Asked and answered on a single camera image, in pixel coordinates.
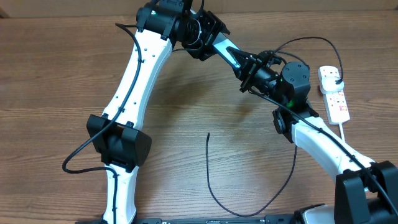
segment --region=black wire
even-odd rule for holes
[[[269,202],[268,202],[264,207],[262,207],[258,212],[255,212],[255,213],[253,213],[253,214],[241,215],[241,214],[238,214],[238,213],[236,213],[236,212],[232,212],[231,210],[229,210],[228,208],[226,208],[224,205],[222,205],[221,202],[218,201],[218,199],[216,198],[216,196],[214,196],[213,191],[211,190],[211,187],[210,187],[210,180],[209,180],[209,179],[210,179],[210,178],[209,178],[209,153],[208,153],[209,140],[210,140],[210,133],[207,134],[207,139],[206,139],[207,186],[208,186],[208,188],[209,188],[210,194],[211,194],[211,196],[213,197],[214,201],[216,201],[217,204],[218,204],[221,208],[223,208],[224,210],[226,210],[227,212],[229,212],[229,213],[231,213],[231,214],[233,214],[233,215],[236,215],[236,216],[238,216],[238,217],[252,217],[252,216],[255,216],[255,215],[260,214],[260,213],[261,213],[262,211],[264,211],[264,209],[266,209],[266,208],[279,196],[279,194],[285,189],[287,183],[289,183],[289,180],[290,180],[290,178],[291,178],[292,175],[293,175],[294,167],[295,167],[295,164],[296,164],[296,157],[297,157],[297,146],[295,147],[294,159],[293,159],[293,166],[292,166],[292,170],[290,171],[289,177],[287,178],[285,184],[284,184],[284,185],[280,188],[280,190],[275,194],[275,196],[274,196],[271,200],[269,200]]]
[[[395,208],[394,204],[391,202],[391,199],[388,197],[388,194],[386,193],[386,191],[383,189],[383,187],[380,185],[380,183],[377,181],[377,179],[375,178],[375,176],[372,175],[372,173],[370,173],[370,171],[362,165],[362,163],[360,163],[357,158],[355,158],[355,156],[353,156],[351,153],[348,152],[348,150],[341,145],[341,143],[339,141],[337,141],[337,139],[335,139],[331,134],[327,133],[326,131],[324,131],[322,128],[318,128],[315,125],[313,125],[312,123],[308,122],[306,119],[304,119],[303,117],[301,117],[300,115],[298,115],[297,113],[293,112],[292,110],[290,110],[289,108],[287,108],[286,106],[274,101],[273,99],[270,99],[267,96],[264,96],[262,94],[260,94],[259,92],[254,91],[253,89],[249,90],[249,93],[257,95],[267,101],[270,101],[271,103],[280,106],[281,108],[283,108],[284,110],[286,110],[287,112],[289,112],[290,114],[292,114],[293,116],[295,116],[296,118],[298,118],[299,120],[303,121],[306,125],[310,126],[311,128],[317,130],[318,132],[326,135],[330,140],[332,140],[353,162],[355,162],[355,164],[357,166],[359,166],[365,173],[366,175],[373,181],[373,183],[376,185],[377,189],[379,190],[379,193],[383,196],[384,200],[388,203],[388,205],[391,207],[391,210],[395,213],[395,215],[398,217],[398,211]]]
[[[135,77],[131,83],[130,89],[126,94],[126,97],[124,98],[121,106],[118,109],[118,112],[116,113],[116,115],[113,117],[113,119],[111,120],[111,122],[109,122],[108,125],[105,126],[105,128],[103,128],[100,132],[98,132],[97,134],[95,134],[93,137],[91,137],[89,140],[87,140],[86,142],[84,142],[80,147],[78,147],[73,153],[71,153],[63,162],[62,164],[62,170],[65,171],[66,173],[69,174],[82,174],[85,172],[91,172],[91,171],[96,171],[96,170],[108,170],[111,171],[113,173],[113,177],[114,177],[114,193],[113,193],[113,223],[116,224],[116,194],[118,192],[118,174],[116,173],[116,171],[112,168],[109,167],[94,167],[94,168],[89,168],[89,169],[82,169],[82,170],[70,170],[67,169],[67,164],[68,162],[75,156],[77,155],[82,149],[84,149],[87,145],[89,145],[91,142],[94,141],[94,139],[96,139],[98,136],[102,135],[105,131],[107,131],[118,119],[119,115],[122,113],[131,93],[132,90],[134,89],[134,86],[137,83],[137,79],[138,79],[138,75],[141,69],[141,63],[142,63],[142,55],[141,55],[141,48],[138,44],[138,41],[136,39],[136,37],[134,36],[134,34],[129,31],[126,27],[133,27],[133,25],[122,25],[122,24],[115,24],[116,26],[118,26],[119,28],[121,28],[122,30],[126,31],[131,38],[134,40],[134,43],[137,46],[137,51],[138,51],[138,65],[137,65],[137,70],[136,70],[136,74]]]
[[[122,25],[122,26],[124,26],[126,28],[137,28],[137,25]]]
[[[291,43],[293,41],[304,40],[304,39],[320,39],[320,40],[324,40],[324,41],[328,42],[333,47],[333,50],[335,50],[335,52],[336,52],[336,55],[337,55],[337,58],[338,58],[338,62],[340,63],[340,70],[341,70],[341,78],[336,81],[336,84],[340,84],[343,81],[343,76],[344,76],[343,63],[341,62],[340,54],[338,53],[336,47],[326,38],[323,38],[323,37],[301,37],[301,38],[290,40],[290,41],[282,44],[281,46],[279,46],[275,51],[273,51],[272,54],[271,54],[271,57],[269,57],[269,60],[275,55],[275,53],[279,52],[279,50],[282,49],[285,45],[287,45],[287,44],[289,44],[289,43]],[[263,61],[259,68],[261,68],[262,66],[268,64],[269,60],[268,61]]]
[[[289,53],[289,52],[284,52],[284,51],[278,51],[278,53],[289,55],[289,56],[291,56],[291,57],[293,57],[293,58],[296,58],[297,60],[301,61],[304,65],[308,65],[307,63],[304,62],[303,59],[301,59],[301,58],[300,58],[299,56],[297,56],[297,55],[294,55],[294,54]]]
[[[286,60],[281,56],[275,55],[274,58],[281,59],[285,65],[287,64]]]

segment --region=wooden table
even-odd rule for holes
[[[248,52],[308,35],[330,39],[345,68],[347,142],[376,161],[398,164],[397,11],[219,16],[231,40]],[[113,24],[134,18],[0,19],[0,223],[73,223],[104,212],[105,173],[66,174],[61,164],[88,138],[88,116],[101,114],[116,91],[133,42]],[[326,119],[317,69],[338,66],[333,49],[304,40],[286,50],[311,65],[308,97]],[[279,190],[294,145],[275,131],[275,106],[242,94],[239,85],[219,56],[206,62],[186,52],[171,56],[146,111],[143,131],[153,145],[137,180],[139,217],[232,217],[207,188],[208,132],[211,184],[221,203],[251,213]],[[69,167],[101,165],[89,146]],[[333,199],[332,180],[299,149],[288,186],[261,215],[333,205]]]

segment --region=white power strip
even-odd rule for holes
[[[340,127],[341,138],[342,140],[345,140],[342,124],[349,121],[350,117],[344,91],[342,90],[341,85],[328,85],[326,87],[327,90],[323,89],[322,86],[322,83],[325,84],[325,80],[340,79],[339,71],[336,67],[322,66],[318,70],[318,77],[322,93],[327,92],[327,94],[323,94],[323,101],[325,102],[329,124],[338,124]]]

